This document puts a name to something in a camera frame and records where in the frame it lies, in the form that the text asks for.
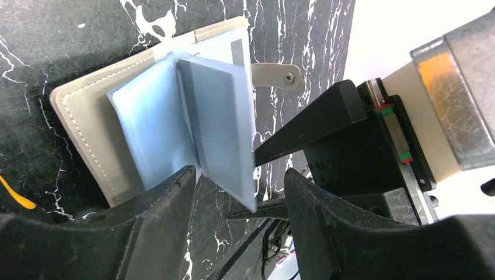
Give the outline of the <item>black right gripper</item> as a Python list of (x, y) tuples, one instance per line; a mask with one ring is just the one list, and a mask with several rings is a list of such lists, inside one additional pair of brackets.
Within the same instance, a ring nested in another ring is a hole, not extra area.
[(254, 151), (255, 166), (302, 149), (324, 190), (397, 222), (438, 221), (433, 174), (401, 98), (381, 79), (331, 85)]

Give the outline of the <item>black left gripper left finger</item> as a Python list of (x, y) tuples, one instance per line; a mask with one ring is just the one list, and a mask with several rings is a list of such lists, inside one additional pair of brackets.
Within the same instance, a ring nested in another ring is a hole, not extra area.
[(49, 224), (1, 215), (2, 279), (180, 279), (196, 187), (185, 166), (90, 217)]

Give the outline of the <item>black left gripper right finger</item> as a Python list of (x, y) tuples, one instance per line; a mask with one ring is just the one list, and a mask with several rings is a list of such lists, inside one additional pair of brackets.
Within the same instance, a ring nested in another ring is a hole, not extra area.
[(302, 279), (493, 279), (494, 216), (412, 226), (357, 207), (285, 173), (288, 218)]

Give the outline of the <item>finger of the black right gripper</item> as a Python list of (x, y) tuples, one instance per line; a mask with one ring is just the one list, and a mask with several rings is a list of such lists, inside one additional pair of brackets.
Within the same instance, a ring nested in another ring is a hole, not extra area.
[(269, 199), (257, 204), (257, 211), (252, 212), (241, 205), (225, 214), (227, 220), (251, 220), (251, 219), (282, 219), (288, 220), (287, 204), (284, 198)]

